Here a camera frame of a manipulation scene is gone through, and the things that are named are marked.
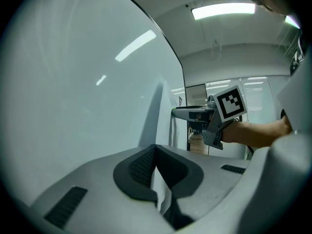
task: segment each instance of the black and white square marker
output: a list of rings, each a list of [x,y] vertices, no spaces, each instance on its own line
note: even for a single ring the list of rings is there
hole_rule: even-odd
[[[247,112],[242,94],[237,85],[214,95],[214,99],[222,122]]]

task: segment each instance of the wooden floor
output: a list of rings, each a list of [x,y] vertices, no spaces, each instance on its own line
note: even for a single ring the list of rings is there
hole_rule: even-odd
[[[190,138],[191,152],[208,155],[209,146],[204,144],[202,135],[192,135]]]

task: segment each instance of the person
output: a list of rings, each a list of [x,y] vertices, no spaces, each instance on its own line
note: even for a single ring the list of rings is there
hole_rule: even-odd
[[[280,15],[290,15],[295,12],[294,0],[252,0],[270,12]],[[240,143],[256,148],[271,146],[272,143],[292,132],[292,126],[282,111],[281,120],[268,124],[254,124],[250,122],[234,121],[222,131],[222,141]]]

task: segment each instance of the human arm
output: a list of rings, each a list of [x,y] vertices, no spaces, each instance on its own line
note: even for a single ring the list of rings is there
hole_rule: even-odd
[[[292,127],[287,116],[267,124],[234,121],[222,131],[222,141],[252,147],[271,146],[279,137],[290,134]]]

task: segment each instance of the white ceiling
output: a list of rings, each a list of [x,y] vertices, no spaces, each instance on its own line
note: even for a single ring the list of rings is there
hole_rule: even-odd
[[[240,43],[289,46],[297,32],[282,16],[258,6],[253,15],[232,14],[195,20],[191,13],[191,9],[204,5],[250,0],[135,1],[156,21],[179,57]]]

